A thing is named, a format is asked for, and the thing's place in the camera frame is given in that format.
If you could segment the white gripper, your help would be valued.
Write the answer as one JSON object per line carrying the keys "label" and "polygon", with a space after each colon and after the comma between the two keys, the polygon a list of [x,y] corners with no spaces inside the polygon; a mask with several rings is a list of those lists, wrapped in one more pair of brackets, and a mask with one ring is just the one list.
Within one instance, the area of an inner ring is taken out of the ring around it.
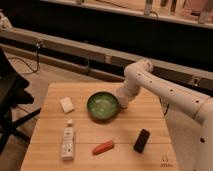
{"label": "white gripper", "polygon": [[127,98],[129,100],[133,100],[140,92],[140,86],[131,82],[129,80],[125,80],[117,89],[116,96],[118,98]]}

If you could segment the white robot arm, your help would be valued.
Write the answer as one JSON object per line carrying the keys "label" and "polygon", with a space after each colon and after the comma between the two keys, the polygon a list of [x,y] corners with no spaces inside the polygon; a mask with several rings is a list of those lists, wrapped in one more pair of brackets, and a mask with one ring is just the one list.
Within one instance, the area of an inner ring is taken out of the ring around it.
{"label": "white robot arm", "polygon": [[122,108],[127,108],[145,88],[175,105],[202,125],[195,171],[213,171],[213,97],[166,81],[152,74],[148,59],[134,62],[124,69],[125,80],[115,91]]}

